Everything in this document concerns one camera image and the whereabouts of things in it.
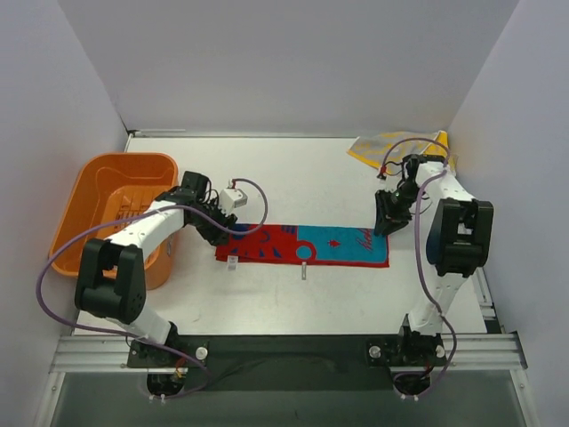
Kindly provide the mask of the red blue patterned towel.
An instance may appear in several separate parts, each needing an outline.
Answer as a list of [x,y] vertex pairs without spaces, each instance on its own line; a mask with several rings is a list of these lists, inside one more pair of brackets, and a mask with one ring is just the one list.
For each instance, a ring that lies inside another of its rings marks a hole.
[[218,246],[215,257],[240,262],[387,268],[389,243],[373,230],[358,227],[265,224],[253,231],[253,224],[238,224],[245,236],[231,235]]

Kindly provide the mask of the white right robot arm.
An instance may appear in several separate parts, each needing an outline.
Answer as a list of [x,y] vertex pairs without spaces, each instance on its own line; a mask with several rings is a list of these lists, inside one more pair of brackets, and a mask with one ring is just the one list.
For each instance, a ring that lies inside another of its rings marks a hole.
[[488,259],[493,204],[467,192],[442,156],[406,156],[394,189],[375,194],[373,233],[387,237],[413,225],[422,295],[393,336],[394,354],[407,365],[441,359],[441,333],[456,294]]

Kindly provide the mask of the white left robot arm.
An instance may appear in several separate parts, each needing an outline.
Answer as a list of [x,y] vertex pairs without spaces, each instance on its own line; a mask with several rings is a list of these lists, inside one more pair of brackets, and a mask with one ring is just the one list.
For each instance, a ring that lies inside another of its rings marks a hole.
[[206,176],[185,172],[181,184],[160,193],[139,219],[104,239],[89,239],[81,254],[76,307],[150,342],[148,355],[161,367],[178,359],[181,343],[177,327],[146,303],[145,262],[186,226],[211,246],[228,242],[234,210],[246,196],[229,187],[211,200],[209,184]]

